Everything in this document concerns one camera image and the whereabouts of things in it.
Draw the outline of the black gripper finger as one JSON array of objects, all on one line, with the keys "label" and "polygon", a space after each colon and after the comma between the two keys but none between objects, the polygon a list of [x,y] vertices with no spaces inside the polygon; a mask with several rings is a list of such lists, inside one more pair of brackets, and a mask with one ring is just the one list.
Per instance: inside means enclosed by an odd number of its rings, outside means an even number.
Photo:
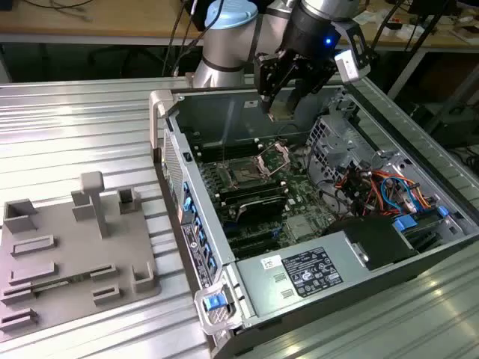
[{"label": "black gripper finger", "polygon": [[297,105],[305,96],[310,93],[317,92],[318,84],[316,82],[308,81],[307,79],[297,79],[295,81],[294,89],[287,98],[287,110],[289,113],[294,113]]},{"label": "black gripper finger", "polygon": [[269,113],[276,95],[293,78],[295,72],[295,55],[292,52],[259,52],[255,55],[254,86],[260,96],[263,113]]}]

